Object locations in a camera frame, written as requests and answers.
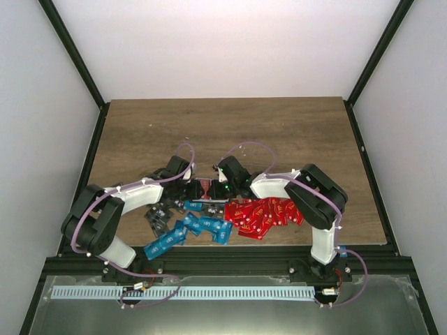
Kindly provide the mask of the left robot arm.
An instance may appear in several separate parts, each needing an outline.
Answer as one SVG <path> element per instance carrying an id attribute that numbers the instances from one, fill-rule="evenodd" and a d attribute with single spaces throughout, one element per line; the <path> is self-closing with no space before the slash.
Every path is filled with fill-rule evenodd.
<path id="1" fill-rule="evenodd" d="M 118 266 L 128 282 L 142 276 L 142 263 L 136 251 L 117 237 L 121 217 L 134 209 L 157 204 L 161 200 L 198 199 L 203 190 L 193 180 L 196 164 L 172 156 L 165 168 L 122 186 L 84 188 L 61 226 L 62 235 L 76 253 L 98 257 Z"/>

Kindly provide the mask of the red VIP card 840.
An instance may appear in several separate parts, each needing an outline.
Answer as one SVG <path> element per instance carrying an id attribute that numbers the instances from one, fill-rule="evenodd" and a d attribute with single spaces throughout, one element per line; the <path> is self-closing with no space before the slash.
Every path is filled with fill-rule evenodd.
<path id="1" fill-rule="evenodd" d="M 207 192 L 210 189 L 210 186 L 212 184 L 212 180 L 211 179 L 206 179 L 206 178 L 197 178 L 197 180 L 200 182 L 200 185 L 203 189 L 203 195 L 201 197 L 201 200 L 204 201 L 208 201 L 211 200 L 211 197 L 207 194 Z"/>

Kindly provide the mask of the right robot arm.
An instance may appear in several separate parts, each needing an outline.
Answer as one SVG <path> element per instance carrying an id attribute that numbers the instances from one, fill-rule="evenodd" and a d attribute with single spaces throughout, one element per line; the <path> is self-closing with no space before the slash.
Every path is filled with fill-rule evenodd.
<path id="1" fill-rule="evenodd" d="M 206 194 L 213 200 L 240 196 L 244 199 L 283 198 L 297 207 L 312 227 L 309 256 L 311 275 L 318 281 L 328 280 L 339 259 L 338 232 L 348 195 L 314 164 L 299 170 L 270 174 L 250 173 L 234 156 L 224 158 L 214 170 Z"/>

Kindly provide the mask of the black card holder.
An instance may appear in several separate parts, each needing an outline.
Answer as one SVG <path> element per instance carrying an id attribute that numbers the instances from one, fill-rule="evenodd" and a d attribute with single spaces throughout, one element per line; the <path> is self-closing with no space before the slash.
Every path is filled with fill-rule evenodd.
<path id="1" fill-rule="evenodd" d="M 218 179 L 196 178 L 189 182 L 190 200 L 193 202 L 228 202 L 230 187 Z"/>

